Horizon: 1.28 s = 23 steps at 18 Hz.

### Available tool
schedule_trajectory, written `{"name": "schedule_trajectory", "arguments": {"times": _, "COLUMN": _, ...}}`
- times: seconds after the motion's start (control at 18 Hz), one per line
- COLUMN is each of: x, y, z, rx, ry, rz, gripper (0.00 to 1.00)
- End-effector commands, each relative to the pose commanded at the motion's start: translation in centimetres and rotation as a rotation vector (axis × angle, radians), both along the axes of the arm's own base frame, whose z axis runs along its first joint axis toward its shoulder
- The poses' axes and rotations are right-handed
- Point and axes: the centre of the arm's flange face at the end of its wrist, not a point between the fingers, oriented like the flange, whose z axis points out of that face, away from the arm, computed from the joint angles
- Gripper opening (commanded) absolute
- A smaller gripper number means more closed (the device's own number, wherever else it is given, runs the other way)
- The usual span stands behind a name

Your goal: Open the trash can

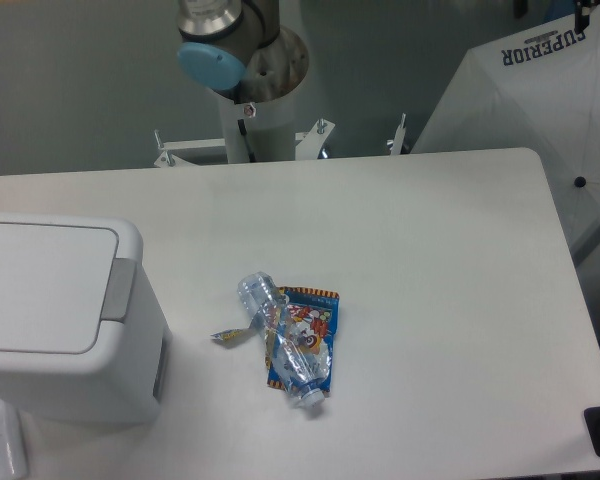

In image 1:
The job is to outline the silver robot arm blue cap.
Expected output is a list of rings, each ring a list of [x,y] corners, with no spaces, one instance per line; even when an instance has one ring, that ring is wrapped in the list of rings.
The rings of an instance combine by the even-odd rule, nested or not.
[[[277,100],[307,76],[308,49],[278,1],[180,1],[176,24],[183,72],[236,104]]]

